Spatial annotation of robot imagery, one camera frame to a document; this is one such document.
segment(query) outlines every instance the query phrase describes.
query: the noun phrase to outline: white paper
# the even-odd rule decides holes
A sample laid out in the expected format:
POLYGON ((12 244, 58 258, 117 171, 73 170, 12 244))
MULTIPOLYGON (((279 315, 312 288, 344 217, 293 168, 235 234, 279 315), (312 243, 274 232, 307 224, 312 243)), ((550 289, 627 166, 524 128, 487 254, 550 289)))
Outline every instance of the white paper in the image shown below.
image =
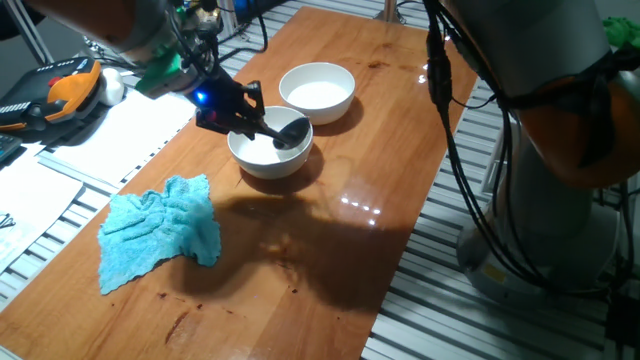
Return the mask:
POLYGON ((151 100, 130 91, 104 120, 61 146, 54 157, 80 172, 117 185, 193 116, 187 100, 165 95, 151 100))
POLYGON ((0 229, 0 272, 58 220, 81 188, 81 182, 36 159, 0 171, 0 215, 9 213, 15 222, 0 229))
POLYGON ((22 154, 20 154, 20 156, 15 159, 13 162, 11 162, 11 166, 13 166, 14 164, 17 164, 19 162, 23 162, 23 161, 32 161, 33 157, 38 155, 40 153, 40 151, 44 150, 44 148, 46 147, 45 145, 42 145, 40 143, 37 144, 22 144, 20 145, 21 147, 24 148, 24 152, 22 154))

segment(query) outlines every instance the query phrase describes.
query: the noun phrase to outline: white bowl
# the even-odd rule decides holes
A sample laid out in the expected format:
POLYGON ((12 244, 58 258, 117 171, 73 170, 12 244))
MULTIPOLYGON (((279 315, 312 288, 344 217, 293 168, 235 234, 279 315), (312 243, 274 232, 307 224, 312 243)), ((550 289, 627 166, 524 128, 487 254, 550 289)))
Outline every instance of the white bowl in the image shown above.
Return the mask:
POLYGON ((300 65, 280 81, 280 96, 304 113, 313 125, 341 118, 355 95, 356 80, 349 70, 331 63, 300 65))
MULTIPOLYGON (((269 106, 265 112, 264 122, 276 131, 304 117, 299 111, 282 106, 269 106)), ((277 150, 273 138, 262 134, 256 134, 255 140, 251 141, 242 134, 231 132, 227 144, 233 158, 246 172, 260 179, 279 179, 293 174, 307 161, 313 145, 313 127, 309 125, 302 143, 290 150, 277 150)))

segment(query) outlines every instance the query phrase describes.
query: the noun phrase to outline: wooden table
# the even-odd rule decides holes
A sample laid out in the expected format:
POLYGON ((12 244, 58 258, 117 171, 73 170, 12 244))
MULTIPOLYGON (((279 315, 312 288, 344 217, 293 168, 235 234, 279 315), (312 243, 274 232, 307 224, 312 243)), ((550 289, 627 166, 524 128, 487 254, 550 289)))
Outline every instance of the wooden table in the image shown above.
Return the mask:
MULTIPOLYGON (((240 171, 222 135, 191 121, 122 193, 206 174, 222 256, 178 257, 107 296, 100 212, 0 314, 0 345, 24 359, 357 359, 445 152, 429 100, 426 32, 301 9, 236 79, 282 104, 291 68, 330 61, 356 78, 349 113, 318 127, 282 181, 240 171)), ((454 94, 476 76, 449 46, 454 94)), ((462 109, 452 106, 454 123, 462 109)))

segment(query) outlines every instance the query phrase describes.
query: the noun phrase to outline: electronic device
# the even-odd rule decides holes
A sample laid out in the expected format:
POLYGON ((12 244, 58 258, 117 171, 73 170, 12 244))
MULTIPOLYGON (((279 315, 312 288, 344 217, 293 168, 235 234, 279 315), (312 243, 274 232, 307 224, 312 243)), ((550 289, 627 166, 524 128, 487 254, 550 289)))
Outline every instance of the electronic device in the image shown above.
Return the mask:
POLYGON ((0 131, 44 130, 83 119, 104 90, 101 65, 78 57, 33 69, 0 99, 0 131))
POLYGON ((0 133, 0 164, 18 150, 20 144, 22 144, 20 138, 0 133))

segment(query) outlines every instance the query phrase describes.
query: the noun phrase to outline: blue cloth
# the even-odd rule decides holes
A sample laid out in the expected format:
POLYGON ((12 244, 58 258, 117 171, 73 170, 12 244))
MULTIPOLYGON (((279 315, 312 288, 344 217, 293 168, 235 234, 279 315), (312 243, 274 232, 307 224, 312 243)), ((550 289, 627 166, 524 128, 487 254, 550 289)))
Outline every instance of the blue cloth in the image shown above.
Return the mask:
POLYGON ((142 197, 114 195, 98 241, 103 295, 177 255, 213 266, 220 255, 220 226, 213 220, 207 177, 174 176, 162 194, 149 190, 142 197))

